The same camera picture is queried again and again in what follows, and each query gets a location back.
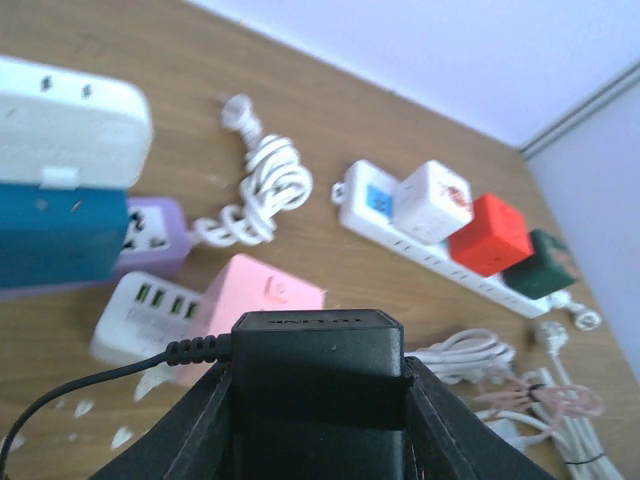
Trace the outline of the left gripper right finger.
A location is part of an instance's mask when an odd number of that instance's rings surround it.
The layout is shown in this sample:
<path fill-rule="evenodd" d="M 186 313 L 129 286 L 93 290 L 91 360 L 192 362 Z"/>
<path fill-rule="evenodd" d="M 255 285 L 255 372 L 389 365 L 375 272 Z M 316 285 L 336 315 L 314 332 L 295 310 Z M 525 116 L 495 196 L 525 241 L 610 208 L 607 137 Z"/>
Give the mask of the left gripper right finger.
<path fill-rule="evenodd" d="M 423 363 L 406 357 L 406 479 L 551 479 L 487 427 Z"/>

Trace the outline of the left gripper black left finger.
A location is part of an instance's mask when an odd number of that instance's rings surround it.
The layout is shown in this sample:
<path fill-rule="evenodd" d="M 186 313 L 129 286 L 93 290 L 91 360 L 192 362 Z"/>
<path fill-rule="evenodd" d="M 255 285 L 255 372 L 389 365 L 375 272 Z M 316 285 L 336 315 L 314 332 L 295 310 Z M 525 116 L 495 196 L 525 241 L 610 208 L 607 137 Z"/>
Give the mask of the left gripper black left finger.
<path fill-rule="evenodd" d="M 216 364 L 142 438 L 92 477 L 231 479 L 231 373 Z"/>

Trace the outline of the black power adapter with cable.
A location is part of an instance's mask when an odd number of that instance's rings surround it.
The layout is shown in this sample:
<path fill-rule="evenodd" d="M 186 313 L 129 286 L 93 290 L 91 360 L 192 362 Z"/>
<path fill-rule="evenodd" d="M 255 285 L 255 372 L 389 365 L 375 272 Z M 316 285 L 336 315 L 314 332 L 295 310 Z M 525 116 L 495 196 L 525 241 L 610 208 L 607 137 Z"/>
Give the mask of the black power adapter with cable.
<path fill-rule="evenodd" d="M 205 374 L 221 364 L 231 373 L 231 479 L 401 479 L 402 343 L 402 327 L 377 310 L 249 312 L 227 334 L 173 342 L 51 390 L 8 438 L 72 391 L 160 364 L 201 365 Z"/>

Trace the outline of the pink cube adapter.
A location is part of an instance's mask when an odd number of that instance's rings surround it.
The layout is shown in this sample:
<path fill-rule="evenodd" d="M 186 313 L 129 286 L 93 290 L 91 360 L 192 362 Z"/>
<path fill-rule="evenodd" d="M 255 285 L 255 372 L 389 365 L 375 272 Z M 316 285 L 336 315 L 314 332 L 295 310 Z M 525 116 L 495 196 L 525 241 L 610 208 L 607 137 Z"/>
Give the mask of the pink cube adapter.
<path fill-rule="evenodd" d="M 194 337 L 227 334 L 247 312 L 321 310 L 319 286 L 245 254 L 233 256 L 201 297 L 188 333 Z"/>

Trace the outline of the dark green cube adapter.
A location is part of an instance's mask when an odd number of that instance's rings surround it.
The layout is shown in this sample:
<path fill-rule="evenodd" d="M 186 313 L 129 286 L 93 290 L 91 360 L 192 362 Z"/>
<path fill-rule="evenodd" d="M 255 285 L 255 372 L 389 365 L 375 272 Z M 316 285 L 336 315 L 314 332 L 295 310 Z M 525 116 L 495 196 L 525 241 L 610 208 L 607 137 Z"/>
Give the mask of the dark green cube adapter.
<path fill-rule="evenodd" d="M 538 300 L 576 283 L 580 273 L 568 246 L 543 229 L 529 232 L 533 254 L 502 273 L 504 283 Z"/>

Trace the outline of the red cube adapter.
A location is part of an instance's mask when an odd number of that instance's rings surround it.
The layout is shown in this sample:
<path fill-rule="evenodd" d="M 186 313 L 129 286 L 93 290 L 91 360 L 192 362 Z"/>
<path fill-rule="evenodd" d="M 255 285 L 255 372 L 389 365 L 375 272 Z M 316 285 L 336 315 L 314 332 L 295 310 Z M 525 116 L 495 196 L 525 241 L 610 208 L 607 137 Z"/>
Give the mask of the red cube adapter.
<path fill-rule="evenodd" d="M 473 202 L 473 220 L 448 238 L 449 255 L 490 277 L 530 257 L 534 250 L 524 214 L 493 193 Z"/>

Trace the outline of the white cartoon cube adapter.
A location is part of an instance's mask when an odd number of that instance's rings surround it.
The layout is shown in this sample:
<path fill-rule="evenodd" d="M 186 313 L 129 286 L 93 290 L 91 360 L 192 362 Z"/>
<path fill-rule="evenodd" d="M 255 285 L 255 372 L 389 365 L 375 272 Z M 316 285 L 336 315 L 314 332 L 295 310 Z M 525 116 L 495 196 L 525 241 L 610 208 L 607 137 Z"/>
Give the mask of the white cartoon cube adapter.
<path fill-rule="evenodd" d="M 470 183 L 437 160 L 400 181 L 392 203 L 395 228 L 427 245 L 442 242 L 474 217 Z"/>

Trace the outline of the blue cube adapter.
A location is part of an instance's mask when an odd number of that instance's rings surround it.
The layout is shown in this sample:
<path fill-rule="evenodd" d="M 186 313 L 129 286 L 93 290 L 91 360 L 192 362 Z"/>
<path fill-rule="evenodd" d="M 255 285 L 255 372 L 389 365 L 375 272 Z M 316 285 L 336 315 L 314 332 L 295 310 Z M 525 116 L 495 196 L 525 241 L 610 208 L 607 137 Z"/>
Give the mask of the blue cube adapter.
<path fill-rule="evenodd" d="M 1 186 L 1 287 L 104 280 L 129 226 L 127 192 Z"/>

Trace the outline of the long white power strip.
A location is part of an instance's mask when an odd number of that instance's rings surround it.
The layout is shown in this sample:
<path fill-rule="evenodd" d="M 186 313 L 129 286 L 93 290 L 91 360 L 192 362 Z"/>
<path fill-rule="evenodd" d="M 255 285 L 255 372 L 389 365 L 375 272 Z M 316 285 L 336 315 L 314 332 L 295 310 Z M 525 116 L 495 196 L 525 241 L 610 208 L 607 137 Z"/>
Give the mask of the long white power strip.
<path fill-rule="evenodd" d="M 391 222 L 391 194 L 398 180 L 367 160 L 358 160 L 332 187 L 339 223 L 346 229 L 525 318 L 572 304 L 560 290 L 537 300 L 508 287 L 500 274 L 483 277 L 456 263 L 444 244 L 425 245 Z"/>

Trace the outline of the white square charger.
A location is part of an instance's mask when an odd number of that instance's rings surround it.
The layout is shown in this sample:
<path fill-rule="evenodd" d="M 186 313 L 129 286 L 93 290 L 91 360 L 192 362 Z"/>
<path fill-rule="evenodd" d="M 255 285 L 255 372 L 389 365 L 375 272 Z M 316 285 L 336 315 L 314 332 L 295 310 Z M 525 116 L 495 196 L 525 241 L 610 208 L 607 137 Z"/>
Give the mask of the white square charger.
<path fill-rule="evenodd" d="M 135 85 L 1 58 L 1 180 L 43 188 L 126 190 L 140 178 L 154 128 Z"/>

